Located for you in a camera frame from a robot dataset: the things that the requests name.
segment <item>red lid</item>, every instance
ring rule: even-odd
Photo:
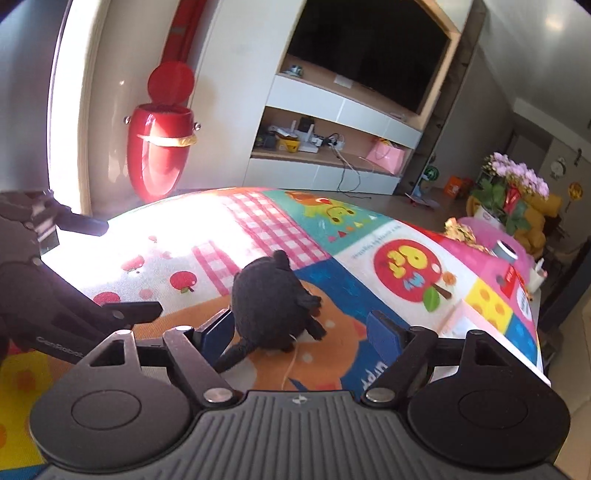
[[[195,84],[193,71],[182,61],[165,61],[148,79],[148,94],[154,103],[175,105],[185,102]]]

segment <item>orange box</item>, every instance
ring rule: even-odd
[[[457,194],[460,193],[463,183],[464,181],[458,177],[450,177],[443,189],[443,193],[454,199],[457,197]]]

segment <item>purple flowers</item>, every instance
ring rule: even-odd
[[[550,189],[544,179],[538,177],[534,170],[528,169],[525,163],[516,164],[507,155],[501,155],[498,152],[492,154],[488,159],[490,167],[487,170],[499,176],[519,188],[525,190],[525,193],[536,193],[547,199]]]

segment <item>toy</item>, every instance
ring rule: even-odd
[[[215,370],[225,372],[258,348],[291,352],[304,330],[321,340],[326,330],[310,314],[320,303],[321,298],[310,294],[292,272],[283,250],[249,263],[236,274],[232,287],[232,311],[241,339],[217,360]]]

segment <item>red apple print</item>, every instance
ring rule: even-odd
[[[137,257],[133,258],[132,260],[129,260],[128,262],[125,262],[123,265],[121,265],[121,268],[128,273],[133,272],[134,270],[137,270],[138,268],[143,267],[144,262],[145,262],[144,257],[142,257],[141,255],[138,255]]]
[[[142,288],[142,290],[139,291],[139,297],[142,300],[149,300],[154,296],[154,292],[152,290],[150,290],[149,288]]]
[[[433,252],[413,240],[394,240],[380,247],[374,257],[380,281],[395,295],[423,301],[425,291],[441,278],[441,264]]]
[[[170,277],[170,284],[177,290],[180,290],[181,293],[194,291],[191,287],[196,283],[197,277],[195,274],[187,271],[176,272]]]
[[[119,303],[121,298],[113,291],[103,291],[96,295],[92,301],[103,306],[105,303]]]

